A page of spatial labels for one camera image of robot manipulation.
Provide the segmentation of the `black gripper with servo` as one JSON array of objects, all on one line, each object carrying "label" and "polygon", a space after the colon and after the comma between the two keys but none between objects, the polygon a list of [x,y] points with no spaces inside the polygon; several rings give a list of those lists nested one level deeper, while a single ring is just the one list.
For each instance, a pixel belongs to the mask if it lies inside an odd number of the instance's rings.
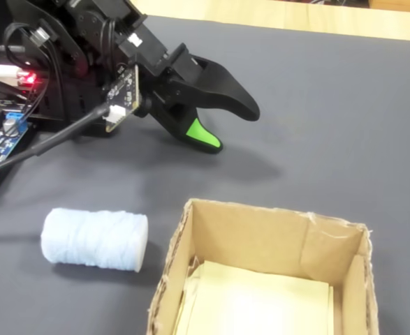
[{"label": "black gripper with servo", "polygon": [[149,113],[176,140],[217,154],[220,139],[200,122],[197,107],[220,109],[257,121],[260,108],[250,93],[221,64],[195,57],[185,44],[169,52],[143,24],[115,41],[115,104],[139,105],[156,94]]}]

